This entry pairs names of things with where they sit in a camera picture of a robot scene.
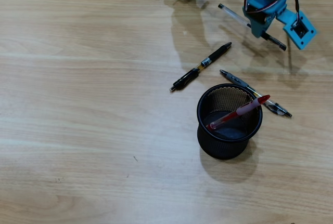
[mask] cable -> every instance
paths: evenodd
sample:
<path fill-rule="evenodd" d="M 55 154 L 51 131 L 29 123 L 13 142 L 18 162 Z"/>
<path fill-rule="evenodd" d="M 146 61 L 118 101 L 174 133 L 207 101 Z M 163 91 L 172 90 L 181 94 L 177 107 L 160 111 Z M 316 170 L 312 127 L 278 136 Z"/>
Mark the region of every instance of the cable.
<path fill-rule="evenodd" d="M 248 13 L 248 14 L 254 14 L 254 13 L 257 13 L 257 12 L 262 12 L 264 10 L 267 10 L 269 8 L 271 8 L 272 6 L 274 6 L 279 0 L 274 0 L 272 3 L 269 3 L 268 5 L 262 7 L 262 8 L 259 8 L 259 9 L 256 9 L 254 11 L 247 11 L 248 9 L 248 0 L 244 0 L 244 8 L 245 8 L 245 11 Z"/>
<path fill-rule="evenodd" d="M 295 0 L 295 8 L 296 8 L 296 12 L 297 12 L 297 22 L 300 21 L 300 4 L 298 2 L 298 0 Z"/>

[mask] black pen with gold band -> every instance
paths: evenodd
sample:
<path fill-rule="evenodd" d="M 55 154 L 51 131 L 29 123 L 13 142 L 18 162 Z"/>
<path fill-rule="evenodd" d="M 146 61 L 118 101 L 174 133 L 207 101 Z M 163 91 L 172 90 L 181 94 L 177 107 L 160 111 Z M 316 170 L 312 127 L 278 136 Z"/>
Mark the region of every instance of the black pen with gold band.
<path fill-rule="evenodd" d="M 209 57 L 202 60 L 200 64 L 197 65 L 196 68 L 193 68 L 188 73 L 186 73 L 184 76 L 182 76 L 179 80 L 177 80 L 175 83 L 173 83 L 173 86 L 170 88 L 170 92 L 173 92 L 175 90 L 182 90 L 184 89 L 192 80 L 194 80 L 197 76 L 199 76 L 199 73 L 209 66 L 212 62 L 214 62 L 216 59 L 218 59 L 220 56 L 225 54 L 230 48 L 231 48 L 231 42 L 221 46 L 218 50 L 213 52 Z"/>

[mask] red wire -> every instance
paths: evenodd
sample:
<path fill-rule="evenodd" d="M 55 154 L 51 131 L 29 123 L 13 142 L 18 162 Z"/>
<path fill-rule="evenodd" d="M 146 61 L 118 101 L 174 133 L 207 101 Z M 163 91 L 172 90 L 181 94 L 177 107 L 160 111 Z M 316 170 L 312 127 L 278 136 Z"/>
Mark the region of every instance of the red wire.
<path fill-rule="evenodd" d="M 247 11 L 248 9 L 248 0 L 244 0 L 244 8 L 245 8 L 245 11 L 248 13 L 248 14 L 255 14 L 257 12 L 262 12 L 264 10 L 267 10 L 269 9 L 270 7 L 274 6 L 279 0 L 275 0 L 273 1 L 272 3 L 268 4 L 267 6 L 265 7 L 262 7 L 262 8 L 259 8 L 259 9 L 256 9 L 254 11 Z"/>

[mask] blue plastic part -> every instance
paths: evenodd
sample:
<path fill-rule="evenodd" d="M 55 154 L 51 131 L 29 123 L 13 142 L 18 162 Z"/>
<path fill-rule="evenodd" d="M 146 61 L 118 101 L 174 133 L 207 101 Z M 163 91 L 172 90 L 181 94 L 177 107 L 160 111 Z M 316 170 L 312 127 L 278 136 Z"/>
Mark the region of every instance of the blue plastic part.
<path fill-rule="evenodd" d="M 300 19 L 304 28 L 307 29 L 307 33 L 300 38 L 300 36 L 294 30 L 293 24 L 296 22 L 297 15 L 289 10 L 285 10 L 280 16 L 276 17 L 278 21 L 285 24 L 283 30 L 288 34 L 298 49 L 303 50 L 305 46 L 316 36 L 317 31 L 313 25 L 309 22 L 305 14 L 300 11 Z"/>
<path fill-rule="evenodd" d="M 248 0 L 248 5 L 249 8 L 252 8 L 252 10 L 260 9 L 265 7 L 266 5 L 269 5 L 273 1 L 275 0 Z M 291 38 L 291 40 L 295 43 L 295 45 L 299 49 L 304 49 L 304 47 L 316 35 L 316 30 L 309 22 L 307 17 L 303 13 L 301 16 L 300 12 L 300 17 L 303 18 L 301 19 L 301 22 L 304 25 L 304 27 L 306 27 L 309 31 L 304 36 L 302 36 L 302 38 L 300 38 L 295 31 L 292 31 L 291 26 L 296 21 L 296 14 L 287 10 L 286 1 L 287 0 L 279 0 L 274 6 L 268 8 L 267 10 L 254 14 L 253 13 L 249 14 L 243 8 L 243 13 L 245 17 L 247 17 L 251 21 L 251 31 L 255 37 L 259 38 L 263 32 L 266 32 L 267 29 L 272 24 L 273 20 L 276 18 L 277 20 L 281 21 L 286 25 L 284 27 L 284 30 Z"/>

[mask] clear pen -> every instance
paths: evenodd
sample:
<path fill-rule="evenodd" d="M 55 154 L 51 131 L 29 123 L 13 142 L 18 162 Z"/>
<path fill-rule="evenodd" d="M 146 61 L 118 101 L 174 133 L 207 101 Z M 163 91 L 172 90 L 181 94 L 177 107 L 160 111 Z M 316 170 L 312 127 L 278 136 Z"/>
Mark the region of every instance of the clear pen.
<path fill-rule="evenodd" d="M 231 9 L 227 8 L 226 6 L 224 6 L 223 4 L 219 4 L 219 8 L 223 11 L 225 11 L 228 15 L 230 15 L 231 17 L 233 17 L 236 21 L 238 21 L 240 24 L 251 28 L 251 24 L 248 23 L 244 18 L 242 18 L 241 16 L 239 16 L 238 14 L 236 14 L 234 11 L 232 11 Z M 285 44 L 283 44 L 281 41 L 279 41 L 278 39 L 270 36 L 268 33 L 263 32 L 261 34 L 261 37 L 267 41 L 272 42 L 275 45 L 278 45 L 279 48 L 281 48 L 283 51 L 285 51 L 287 49 L 287 46 Z"/>
<path fill-rule="evenodd" d="M 249 84 L 245 83 L 243 80 L 241 80 L 240 78 L 232 75 L 229 72 L 226 72 L 224 70 L 220 70 L 221 74 L 230 82 L 245 87 L 247 89 L 249 89 L 256 97 L 262 97 L 263 94 L 259 93 L 258 91 L 256 91 L 255 89 L 253 89 L 251 86 L 249 86 Z M 266 108 L 268 108 L 270 111 L 272 111 L 273 113 L 280 115 L 280 116 L 287 116 L 287 117 L 292 117 L 292 115 L 282 106 L 280 106 L 278 103 L 274 102 L 273 100 L 269 99 L 264 103 L 264 106 L 266 106 Z"/>

